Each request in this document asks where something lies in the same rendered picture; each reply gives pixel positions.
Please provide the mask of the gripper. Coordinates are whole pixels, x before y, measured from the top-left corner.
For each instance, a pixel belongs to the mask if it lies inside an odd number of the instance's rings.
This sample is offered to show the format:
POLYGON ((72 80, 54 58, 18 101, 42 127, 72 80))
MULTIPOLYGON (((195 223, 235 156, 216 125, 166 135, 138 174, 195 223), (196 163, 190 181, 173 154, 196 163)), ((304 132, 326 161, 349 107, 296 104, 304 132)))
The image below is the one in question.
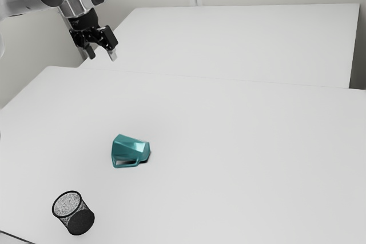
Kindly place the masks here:
POLYGON ((110 26, 100 27, 98 15, 94 8, 86 14, 68 19, 71 28, 69 33, 77 47, 82 47, 90 59, 94 59, 96 54, 92 44, 102 46, 108 53, 112 62, 117 59, 116 46, 118 40, 110 26))

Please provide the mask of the teal faceted mug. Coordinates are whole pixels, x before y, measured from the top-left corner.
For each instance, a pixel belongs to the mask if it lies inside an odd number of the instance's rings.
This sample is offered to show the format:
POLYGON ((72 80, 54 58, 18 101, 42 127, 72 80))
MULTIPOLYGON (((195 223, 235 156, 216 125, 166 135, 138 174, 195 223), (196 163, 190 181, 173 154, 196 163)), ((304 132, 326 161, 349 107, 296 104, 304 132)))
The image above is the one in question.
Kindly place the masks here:
POLYGON ((122 134, 112 143, 112 165, 114 168, 136 167, 150 157, 150 143, 122 134))

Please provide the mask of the black mesh pen holder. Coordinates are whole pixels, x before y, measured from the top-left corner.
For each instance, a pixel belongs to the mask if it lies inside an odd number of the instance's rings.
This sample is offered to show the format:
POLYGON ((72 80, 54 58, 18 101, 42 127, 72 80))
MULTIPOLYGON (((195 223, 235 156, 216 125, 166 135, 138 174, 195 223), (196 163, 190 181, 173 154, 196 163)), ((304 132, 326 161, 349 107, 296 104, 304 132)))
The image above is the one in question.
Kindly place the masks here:
POLYGON ((51 211, 71 235, 85 234, 94 225, 94 213, 75 190, 59 195, 53 202, 51 211))

